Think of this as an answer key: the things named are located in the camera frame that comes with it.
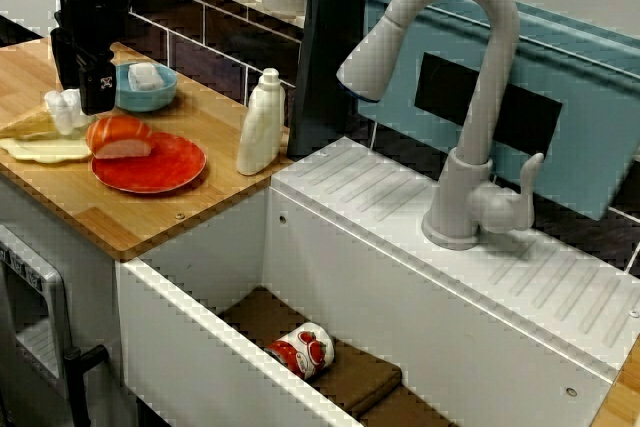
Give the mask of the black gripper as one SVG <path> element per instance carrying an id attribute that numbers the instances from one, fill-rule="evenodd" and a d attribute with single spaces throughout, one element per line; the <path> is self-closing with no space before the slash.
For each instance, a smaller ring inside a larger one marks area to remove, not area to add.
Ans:
<path id="1" fill-rule="evenodd" d="M 58 26 L 50 37 L 58 78 L 64 90 L 80 87 L 85 115 L 115 106 L 111 45 L 123 37 L 127 13 L 128 0 L 60 0 L 54 14 Z"/>

